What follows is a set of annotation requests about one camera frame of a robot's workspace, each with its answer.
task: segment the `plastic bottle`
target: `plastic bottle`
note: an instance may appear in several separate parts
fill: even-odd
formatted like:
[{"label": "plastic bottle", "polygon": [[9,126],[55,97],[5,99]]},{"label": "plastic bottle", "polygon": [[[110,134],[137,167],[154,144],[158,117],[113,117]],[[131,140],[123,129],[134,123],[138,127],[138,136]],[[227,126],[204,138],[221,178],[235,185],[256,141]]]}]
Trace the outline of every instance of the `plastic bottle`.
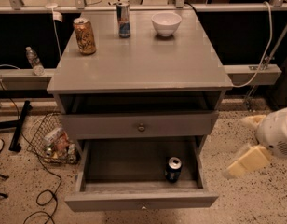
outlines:
[{"label": "plastic bottle", "polygon": [[31,49],[31,47],[26,48],[26,58],[29,60],[29,63],[34,70],[34,73],[37,76],[43,76],[45,73],[44,67],[43,67],[37,53],[33,49]]}]

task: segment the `speckled floor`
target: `speckled floor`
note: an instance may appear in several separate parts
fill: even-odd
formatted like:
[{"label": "speckled floor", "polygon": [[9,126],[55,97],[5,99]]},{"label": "speckled floor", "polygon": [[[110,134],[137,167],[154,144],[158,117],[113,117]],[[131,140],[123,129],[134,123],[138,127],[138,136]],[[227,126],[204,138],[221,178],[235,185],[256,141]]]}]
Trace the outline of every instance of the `speckled floor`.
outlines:
[{"label": "speckled floor", "polygon": [[[36,123],[44,112],[54,111],[56,107],[42,107],[41,103],[31,102],[34,109],[24,123],[23,134],[30,140]],[[13,107],[4,107],[0,120],[13,120]],[[210,208],[172,209],[145,211],[113,211],[75,213],[64,202],[64,197],[75,189],[75,176],[78,165],[49,166],[61,176],[62,183],[57,192],[59,205],[53,216],[55,223],[287,223],[287,160],[273,157],[270,166],[242,176],[226,179],[222,172],[234,158],[240,147],[248,142],[256,143],[254,131],[241,125],[239,119],[253,114],[267,114],[270,109],[265,102],[253,101],[254,112],[246,110],[241,99],[224,100],[220,117],[212,134],[208,136],[201,152],[203,174],[208,190],[219,194],[218,200]],[[59,178],[50,175],[39,164],[37,157],[28,152],[27,142],[22,138],[22,151],[8,151],[12,130],[0,131],[0,138],[6,142],[0,154],[0,173],[9,175],[4,181],[0,178],[0,191],[9,195],[0,198],[0,223],[23,223],[33,212],[52,213],[55,202],[45,207],[36,204],[37,195],[44,189],[54,190]],[[26,223],[45,223],[47,217],[31,217]]]}]

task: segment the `white cable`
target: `white cable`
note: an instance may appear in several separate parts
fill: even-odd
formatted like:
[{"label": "white cable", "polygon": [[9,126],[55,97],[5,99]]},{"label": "white cable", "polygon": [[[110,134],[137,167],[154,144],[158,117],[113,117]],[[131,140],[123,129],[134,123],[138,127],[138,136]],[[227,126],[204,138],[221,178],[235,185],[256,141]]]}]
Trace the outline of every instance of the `white cable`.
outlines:
[{"label": "white cable", "polygon": [[268,50],[268,48],[269,48],[269,46],[270,46],[270,43],[271,43],[271,41],[272,41],[272,37],[273,37],[273,27],[272,27],[271,6],[270,6],[270,4],[269,4],[268,2],[266,2],[266,1],[264,2],[264,4],[266,4],[267,10],[268,10],[269,27],[270,27],[270,38],[269,38],[269,40],[268,40],[268,42],[267,42],[266,49],[265,49],[265,51],[264,51],[264,54],[263,54],[263,56],[262,56],[262,59],[261,59],[260,63],[258,64],[258,67],[257,67],[257,69],[256,69],[256,71],[255,71],[253,77],[252,77],[249,81],[247,81],[245,84],[238,85],[238,86],[234,85],[233,87],[235,87],[235,88],[241,88],[241,87],[244,87],[244,86],[248,86],[248,85],[255,79],[256,75],[258,74],[258,72],[260,71],[260,69],[261,69],[261,67],[262,67],[263,60],[265,59],[267,50]]},{"label": "white cable", "polygon": [[59,38],[58,38],[58,32],[57,32],[56,23],[55,23],[55,21],[53,20],[53,8],[51,9],[51,12],[52,12],[52,22],[53,22],[54,34],[55,34],[56,39],[57,39],[59,57],[60,57],[60,60],[61,60],[61,56],[62,56],[62,55],[61,55],[61,48],[60,48],[60,42],[59,42]]},{"label": "white cable", "polygon": [[19,67],[15,66],[15,65],[11,65],[11,64],[0,64],[0,67],[12,67],[12,68],[15,68],[15,69],[19,69]]}]

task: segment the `metal rail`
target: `metal rail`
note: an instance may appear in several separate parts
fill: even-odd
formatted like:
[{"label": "metal rail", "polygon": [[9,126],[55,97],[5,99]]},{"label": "metal rail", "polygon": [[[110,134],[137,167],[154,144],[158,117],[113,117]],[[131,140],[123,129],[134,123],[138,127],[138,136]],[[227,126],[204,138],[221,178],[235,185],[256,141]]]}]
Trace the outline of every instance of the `metal rail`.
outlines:
[{"label": "metal rail", "polygon": [[[254,71],[249,67],[257,68],[257,64],[225,65],[225,71],[232,82],[236,85],[245,83],[253,75]],[[0,78],[5,89],[15,90],[45,90],[56,69],[46,69],[44,76],[39,77],[33,74],[32,69],[4,69],[0,70]],[[273,85],[281,74],[276,64],[271,64],[268,69],[261,70],[251,85]]]},{"label": "metal rail", "polygon": [[[266,11],[267,6],[264,4],[192,4],[197,12],[255,12]],[[130,10],[172,10],[178,9],[175,5],[166,6],[147,6],[147,5],[131,5]],[[190,6],[184,5],[181,9],[192,9]],[[85,6],[83,9],[77,7],[57,7],[54,9],[60,13],[76,13],[87,11],[107,11],[114,10],[113,7],[95,7]],[[272,7],[272,11],[287,11],[287,4],[283,4],[282,7]],[[0,14],[27,14],[27,13],[50,13],[51,9],[43,7],[21,7],[20,9],[13,9],[12,7],[0,7]]]}]

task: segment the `open drawer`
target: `open drawer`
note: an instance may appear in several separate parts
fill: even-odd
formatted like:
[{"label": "open drawer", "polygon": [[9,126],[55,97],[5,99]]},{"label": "open drawer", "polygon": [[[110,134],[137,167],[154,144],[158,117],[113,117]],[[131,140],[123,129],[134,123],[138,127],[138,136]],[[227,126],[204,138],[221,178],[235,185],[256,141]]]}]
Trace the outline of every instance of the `open drawer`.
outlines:
[{"label": "open drawer", "polygon": [[[86,141],[75,193],[65,198],[73,211],[209,207],[195,138],[161,137]],[[164,176],[167,158],[178,157],[176,183]]]},{"label": "open drawer", "polygon": [[63,115],[61,123],[75,140],[97,138],[190,136],[210,134],[218,111],[144,114]]}]

